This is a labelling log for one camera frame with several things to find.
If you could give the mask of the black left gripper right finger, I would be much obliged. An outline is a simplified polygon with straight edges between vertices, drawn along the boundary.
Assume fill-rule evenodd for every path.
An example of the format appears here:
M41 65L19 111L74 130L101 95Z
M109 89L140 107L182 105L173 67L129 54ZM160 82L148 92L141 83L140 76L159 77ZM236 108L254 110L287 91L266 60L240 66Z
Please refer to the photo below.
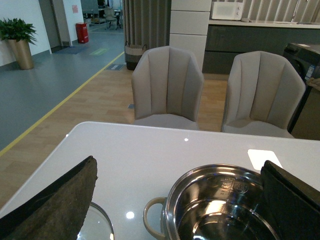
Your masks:
M270 160L260 171L263 197L283 240L320 238L320 192Z

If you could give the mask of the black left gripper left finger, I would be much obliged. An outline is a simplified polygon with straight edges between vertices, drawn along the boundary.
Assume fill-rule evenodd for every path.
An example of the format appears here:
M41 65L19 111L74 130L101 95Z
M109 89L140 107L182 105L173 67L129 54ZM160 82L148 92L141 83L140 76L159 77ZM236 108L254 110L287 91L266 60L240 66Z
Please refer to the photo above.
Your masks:
M97 161L81 161L27 202L0 219L2 240L75 240L97 180Z

